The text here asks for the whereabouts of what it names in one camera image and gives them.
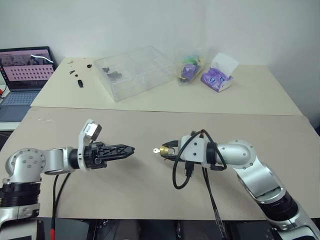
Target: cable connector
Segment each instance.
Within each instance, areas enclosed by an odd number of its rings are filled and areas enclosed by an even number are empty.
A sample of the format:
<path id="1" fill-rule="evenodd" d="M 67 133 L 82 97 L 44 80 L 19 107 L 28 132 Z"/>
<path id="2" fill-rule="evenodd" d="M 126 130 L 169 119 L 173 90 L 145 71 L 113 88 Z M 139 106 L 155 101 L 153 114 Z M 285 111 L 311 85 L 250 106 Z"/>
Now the cable connector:
<path id="1" fill-rule="evenodd" d="M 191 178 L 192 173 L 194 172 L 194 169 L 195 169 L 195 163 L 193 161 L 185 161 L 184 169 L 185 169 L 185 175 L 188 178 Z"/>

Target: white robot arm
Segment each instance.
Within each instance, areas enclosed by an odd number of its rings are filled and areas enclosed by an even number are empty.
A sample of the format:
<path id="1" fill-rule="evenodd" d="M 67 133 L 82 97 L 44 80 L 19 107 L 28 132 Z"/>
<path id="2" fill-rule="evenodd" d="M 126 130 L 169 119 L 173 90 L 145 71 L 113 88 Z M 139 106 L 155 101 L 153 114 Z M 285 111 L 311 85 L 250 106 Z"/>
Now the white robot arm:
<path id="1" fill-rule="evenodd" d="M 175 161 L 177 156 L 174 155 L 174 147 L 181 149 L 187 144 L 178 159 L 179 162 L 186 162 L 186 166 L 188 163 L 195 163 L 211 170 L 222 170 L 223 167 L 217 165 L 223 164 L 218 149 L 225 164 L 236 171 L 241 185 L 259 205 L 281 239 L 320 240 L 317 226 L 301 205 L 290 196 L 276 174 L 259 161 L 253 145 L 243 140 L 234 140 L 214 146 L 203 134 L 189 141 L 194 134 L 193 132 L 191 135 L 183 136 L 180 141 L 167 142 L 160 149 L 155 148 L 153 152 Z"/>
<path id="2" fill-rule="evenodd" d="M 76 169 L 105 168 L 107 161 L 124 159 L 134 153 L 131 146 L 94 142 L 101 129 L 89 119 L 79 134 L 78 149 L 24 148 L 8 158 L 5 169 L 9 176 L 2 180 L 0 188 L 0 240 L 44 239 L 40 222 L 35 219 L 40 210 L 41 173 L 59 175 Z"/>

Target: laptop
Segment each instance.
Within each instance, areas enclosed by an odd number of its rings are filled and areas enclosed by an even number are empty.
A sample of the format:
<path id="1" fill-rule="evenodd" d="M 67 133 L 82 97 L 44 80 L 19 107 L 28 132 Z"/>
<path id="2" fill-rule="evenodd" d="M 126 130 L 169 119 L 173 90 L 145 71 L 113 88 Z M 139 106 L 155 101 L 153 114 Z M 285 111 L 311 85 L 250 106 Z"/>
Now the laptop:
<path id="1" fill-rule="evenodd" d="M 10 90 L 0 103 L 0 122 L 21 122 L 55 69 L 48 46 L 0 49 L 0 72 Z"/>

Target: laptop screen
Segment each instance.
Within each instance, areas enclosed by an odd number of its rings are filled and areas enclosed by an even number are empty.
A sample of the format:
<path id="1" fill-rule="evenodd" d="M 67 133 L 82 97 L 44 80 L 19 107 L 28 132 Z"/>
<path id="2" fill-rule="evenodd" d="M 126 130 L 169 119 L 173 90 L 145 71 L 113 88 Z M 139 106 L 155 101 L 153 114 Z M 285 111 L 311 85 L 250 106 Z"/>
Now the laptop screen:
<path id="1" fill-rule="evenodd" d="M 40 90 L 55 66 L 47 46 L 0 49 L 0 71 L 10 91 Z"/>

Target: white wall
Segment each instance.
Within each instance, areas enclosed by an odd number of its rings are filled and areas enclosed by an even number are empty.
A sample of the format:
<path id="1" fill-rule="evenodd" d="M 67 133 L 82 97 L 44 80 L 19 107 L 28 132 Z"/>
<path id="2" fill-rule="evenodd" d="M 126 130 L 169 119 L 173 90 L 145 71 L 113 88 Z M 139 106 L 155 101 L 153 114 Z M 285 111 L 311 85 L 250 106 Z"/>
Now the white wall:
<path id="1" fill-rule="evenodd" d="M 187 18 L 183 1 L 190 0 L 0 0 L 0 48 L 50 46 L 58 62 L 146 45 L 172 55 L 172 21 Z M 208 1 L 207 40 L 213 52 L 241 64 L 267 64 L 317 126 L 320 1 Z"/>

